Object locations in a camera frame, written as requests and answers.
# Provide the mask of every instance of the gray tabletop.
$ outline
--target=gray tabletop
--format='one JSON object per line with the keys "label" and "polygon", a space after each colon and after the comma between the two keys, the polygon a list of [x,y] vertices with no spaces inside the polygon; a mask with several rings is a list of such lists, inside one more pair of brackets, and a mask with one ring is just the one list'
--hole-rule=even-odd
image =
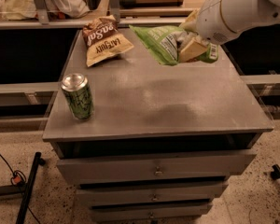
{"label": "gray tabletop", "polygon": [[95,112],[73,119],[61,91],[44,131],[45,141],[83,141],[150,136],[263,133],[273,129],[250,89],[222,49],[215,63],[158,64],[130,29],[120,30],[134,48],[86,66],[79,35],[65,75],[85,74]]}

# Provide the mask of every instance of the brown chip bag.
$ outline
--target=brown chip bag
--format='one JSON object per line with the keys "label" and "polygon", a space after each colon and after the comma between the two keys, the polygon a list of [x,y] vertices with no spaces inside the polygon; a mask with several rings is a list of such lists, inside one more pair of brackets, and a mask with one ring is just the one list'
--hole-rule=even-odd
{"label": "brown chip bag", "polygon": [[118,31],[113,15],[86,24],[82,34],[87,46],[87,66],[133,48],[133,44]]}

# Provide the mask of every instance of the can lid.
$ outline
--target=can lid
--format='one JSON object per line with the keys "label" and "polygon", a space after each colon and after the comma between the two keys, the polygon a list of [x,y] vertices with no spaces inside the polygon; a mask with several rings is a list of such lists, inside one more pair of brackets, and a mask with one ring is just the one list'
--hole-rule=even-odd
{"label": "can lid", "polygon": [[79,73],[73,73],[67,75],[63,79],[63,85],[69,90],[75,90],[76,88],[80,87],[81,84],[84,82],[85,77]]}

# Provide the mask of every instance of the green snack bag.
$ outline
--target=green snack bag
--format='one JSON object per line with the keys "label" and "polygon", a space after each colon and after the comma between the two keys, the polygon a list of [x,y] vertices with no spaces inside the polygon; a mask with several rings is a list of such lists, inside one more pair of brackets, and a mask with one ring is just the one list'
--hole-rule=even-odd
{"label": "green snack bag", "polygon": [[197,57],[198,61],[205,63],[214,63],[218,58],[218,45],[213,43],[208,44],[207,51],[204,54],[201,54]]}
{"label": "green snack bag", "polygon": [[178,45],[187,36],[187,32],[183,28],[169,25],[159,27],[130,25],[130,28],[160,64],[178,64]]}

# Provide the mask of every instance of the black cable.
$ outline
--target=black cable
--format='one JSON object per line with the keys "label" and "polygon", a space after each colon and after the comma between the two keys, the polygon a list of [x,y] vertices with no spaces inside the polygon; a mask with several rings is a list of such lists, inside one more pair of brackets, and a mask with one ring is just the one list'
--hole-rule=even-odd
{"label": "black cable", "polygon": [[[7,160],[1,155],[1,153],[0,153],[0,157],[1,157],[1,159],[7,164],[8,168],[10,169],[10,171],[11,171],[11,173],[12,173],[12,177],[10,178],[11,184],[12,184],[13,186],[17,186],[17,187],[20,189],[20,191],[21,191],[21,196],[23,196],[23,195],[22,195],[21,186],[23,186],[24,184],[26,184],[26,180],[27,180],[27,179],[26,179],[25,174],[24,174],[22,171],[20,171],[20,170],[15,170],[15,171],[13,171],[12,168],[10,167],[9,163],[8,163]],[[17,176],[20,178],[21,182],[19,182],[19,183],[14,183],[14,182],[12,182],[12,180],[14,180],[15,177],[17,177]],[[40,224],[40,221],[39,221],[38,218],[35,216],[35,214],[32,212],[32,210],[30,209],[29,206],[28,206],[28,210],[29,210],[29,212],[31,213],[31,215],[35,218],[36,222],[37,222],[38,224]]]}

